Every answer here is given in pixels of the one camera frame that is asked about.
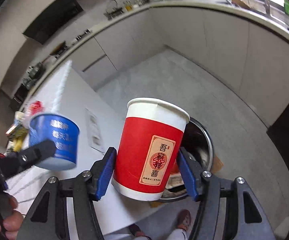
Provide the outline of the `person's left hand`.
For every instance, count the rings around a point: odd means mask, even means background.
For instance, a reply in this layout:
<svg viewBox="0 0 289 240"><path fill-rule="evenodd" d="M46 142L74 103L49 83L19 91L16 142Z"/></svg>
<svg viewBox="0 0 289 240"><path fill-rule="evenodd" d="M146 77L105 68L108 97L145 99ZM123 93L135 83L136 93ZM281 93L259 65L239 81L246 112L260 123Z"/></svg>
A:
<svg viewBox="0 0 289 240"><path fill-rule="evenodd" d="M3 200L1 211L3 214L3 221L0 222L0 233L3 233L6 239L15 240L21 224L24 220L23 215L17 210L18 201L8 193L2 193L0 200Z"/></svg>

